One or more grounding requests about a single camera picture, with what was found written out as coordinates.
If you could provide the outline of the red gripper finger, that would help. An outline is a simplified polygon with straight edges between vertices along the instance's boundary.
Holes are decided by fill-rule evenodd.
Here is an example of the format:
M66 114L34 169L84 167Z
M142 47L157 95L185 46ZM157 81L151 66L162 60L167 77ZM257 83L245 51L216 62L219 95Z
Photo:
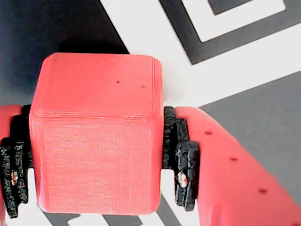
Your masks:
M28 197L28 169L33 167L29 133L31 105L0 108L0 204L10 218Z
M198 108L164 108L162 167L175 202L202 226L298 226L300 206L217 121Z

